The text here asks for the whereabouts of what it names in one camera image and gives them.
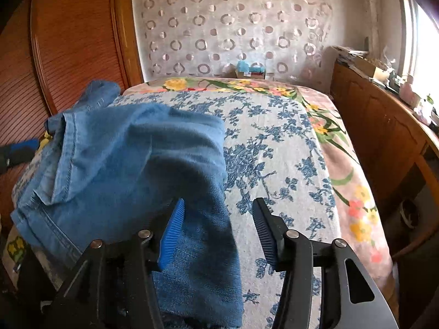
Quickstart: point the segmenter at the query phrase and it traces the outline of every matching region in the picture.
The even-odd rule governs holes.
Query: wooden desk
[[[334,103],[352,140],[385,221],[404,198],[413,199],[426,184],[439,209],[439,138],[419,122],[395,95],[351,69],[335,63],[331,85]],[[393,250],[394,259],[413,251],[439,230],[432,222],[407,246]]]

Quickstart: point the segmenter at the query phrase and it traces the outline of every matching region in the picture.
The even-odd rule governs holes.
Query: blue floral fabric
[[[304,107],[283,96],[241,92],[136,93],[119,96],[110,107],[149,102],[224,120],[225,203],[241,264],[242,328],[271,328],[285,274],[274,272],[264,258],[252,200],[263,197],[273,214],[310,239],[331,242],[340,237],[328,170]],[[38,156],[29,166],[31,172],[37,163]],[[14,198],[29,178],[25,172]],[[43,254],[36,254],[42,261]],[[53,268],[46,272],[54,273]],[[60,284],[59,279],[53,282]],[[315,268],[311,329],[319,325],[320,289],[320,269]]]

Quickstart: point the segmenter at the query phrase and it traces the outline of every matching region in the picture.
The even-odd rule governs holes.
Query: slatted wood panel
[[[40,137],[49,116],[34,72],[29,40],[30,0],[23,0],[0,35],[0,145]],[[2,225],[12,225],[11,191],[24,165],[0,176]]]
[[[110,0],[32,0],[31,19],[42,88],[58,112],[72,106],[93,79],[125,89]]]

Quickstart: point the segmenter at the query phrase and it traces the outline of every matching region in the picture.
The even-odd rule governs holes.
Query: wooden wardrobe
[[[0,146],[41,137],[44,121],[71,107],[91,80],[121,91],[143,82],[133,50],[131,0],[23,0],[0,34]],[[0,175],[6,228],[24,167]]]

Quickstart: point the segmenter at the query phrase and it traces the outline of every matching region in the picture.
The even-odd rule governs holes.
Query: pink floral sheet
[[[342,237],[353,248],[387,300],[394,293],[392,260],[377,207],[337,108],[316,90],[255,79],[166,78],[124,92],[257,92],[298,100],[307,110],[328,167]]]

